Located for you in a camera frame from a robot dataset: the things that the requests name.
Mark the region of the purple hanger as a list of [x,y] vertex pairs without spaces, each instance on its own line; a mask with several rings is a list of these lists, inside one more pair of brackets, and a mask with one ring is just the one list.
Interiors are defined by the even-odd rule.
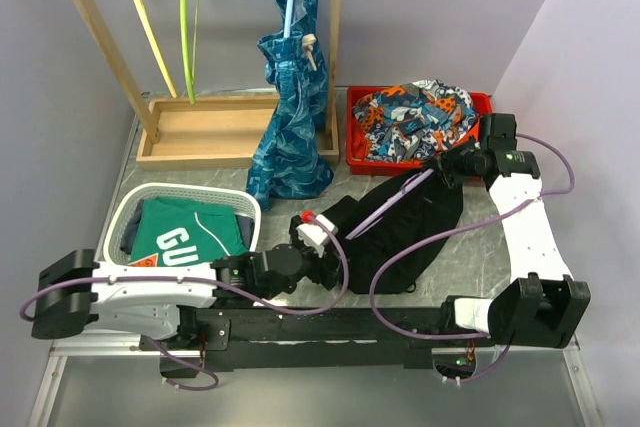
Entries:
[[397,204],[404,196],[417,188],[422,182],[427,180],[434,173],[433,169],[426,169],[419,173],[414,174],[408,180],[406,180],[389,198],[387,198],[376,210],[374,210],[368,217],[366,217],[358,226],[356,226],[351,232],[346,235],[347,240],[353,240],[366,231],[370,230],[376,223],[378,223],[383,215],[395,204]]

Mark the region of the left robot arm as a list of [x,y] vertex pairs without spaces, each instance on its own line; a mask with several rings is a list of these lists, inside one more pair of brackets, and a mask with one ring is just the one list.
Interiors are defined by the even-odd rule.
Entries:
[[242,300],[280,314],[300,315],[273,304],[308,278],[345,291],[350,280],[337,228],[325,216],[304,214],[291,244],[182,267],[135,267],[98,262],[89,249],[74,251],[39,274],[38,290],[20,308],[39,340],[77,336],[86,330],[127,332],[188,348],[201,336],[197,313]]

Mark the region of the black shorts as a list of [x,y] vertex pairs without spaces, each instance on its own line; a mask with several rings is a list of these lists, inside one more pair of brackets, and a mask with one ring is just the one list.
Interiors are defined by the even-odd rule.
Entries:
[[338,229],[336,237],[349,262],[351,292],[367,294],[375,273],[387,260],[425,238],[457,227],[463,212],[463,187],[450,188],[433,174],[402,195],[363,234],[346,238],[417,173],[411,170],[393,177],[359,200],[346,195],[322,212]]

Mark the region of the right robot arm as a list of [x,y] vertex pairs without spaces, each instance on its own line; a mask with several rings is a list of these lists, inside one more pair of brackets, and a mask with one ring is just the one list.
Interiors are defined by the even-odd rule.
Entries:
[[573,278],[559,252],[540,169],[534,154],[517,146],[514,115],[483,115],[478,133],[438,157],[438,174],[449,188],[484,182],[501,218],[510,283],[493,299],[448,297],[438,334],[453,346],[476,331],[497,344],[563,349],[591,300],[589,287]]

